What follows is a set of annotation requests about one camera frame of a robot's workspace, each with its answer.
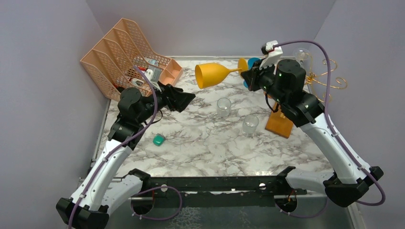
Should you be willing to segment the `yellow plastic wine glass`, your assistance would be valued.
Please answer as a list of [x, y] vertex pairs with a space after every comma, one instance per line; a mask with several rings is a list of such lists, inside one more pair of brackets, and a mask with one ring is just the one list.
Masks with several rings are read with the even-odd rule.
[[230, 73], [238, 72], [239, 74], [249, 70], [248, 63], [245, 59], [238, 60], [235, 69], [229, 69], [219, 63], [204, 63], [195, 66], [195, 79], [200, 89], [216, 86], [220, 84]]

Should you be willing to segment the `clear tumbler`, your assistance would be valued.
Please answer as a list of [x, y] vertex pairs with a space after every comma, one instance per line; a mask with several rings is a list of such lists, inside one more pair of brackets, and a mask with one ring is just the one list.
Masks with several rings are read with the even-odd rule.
[[259, 124], [259, 119], [253, 114], [245, 116], [242, 123], [242, 133], [244, 135], [253, 135], [256, 132], [257, 126]]
[[217, 115], [227, 117], [231, 112], [231, 101], [228, 98], [220, 98], [216, 104]]

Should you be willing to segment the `clear wine glass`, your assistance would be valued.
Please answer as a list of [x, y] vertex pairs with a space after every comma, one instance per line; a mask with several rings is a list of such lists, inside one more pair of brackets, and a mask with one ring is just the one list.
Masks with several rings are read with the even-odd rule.
[[296, 48], [293, 51], [293, 56], [298, 62], [304, 63], [306, 60], [311, 58], [311, 53], [305, 48]]

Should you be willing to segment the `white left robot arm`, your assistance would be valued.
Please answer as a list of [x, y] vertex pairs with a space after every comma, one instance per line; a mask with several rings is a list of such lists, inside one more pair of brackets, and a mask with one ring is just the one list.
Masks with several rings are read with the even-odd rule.
[[110, 216], [129, 197], [146, 195], [150, 175], [133, 170], [110, 188], [125, 159], [135, 149], [144, 132], [162, 108], [182, 112], [196, 97], [172, 85], [158, 84], [152, 94], [143, 96], [136, 87], [123, 89], [119, 114], [112, 125], [102, 154], [88, 176], [70, 198], [61, 198], [56, 209], [64, 223], [75, 229], [103, 229]]

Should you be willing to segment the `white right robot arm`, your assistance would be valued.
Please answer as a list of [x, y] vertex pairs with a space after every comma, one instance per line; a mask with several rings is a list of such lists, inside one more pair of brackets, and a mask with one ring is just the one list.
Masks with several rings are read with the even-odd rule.
[[306, 71], [291, 59], [260, 68], [261, 61], [241, 72], [250, 91], [263, 90], [280, 105], [284, 116], [307, 134], [330, 162], [332, 173], [298, 168], [285, 169], [276, 180], [276, 189], [287, 194], [306, 189], [325, 194], [333, 203], [347, 207], [358, 201], [383, 176], [378, 166], [364, 162], [334, 128], [319, 99], [303, 90]]

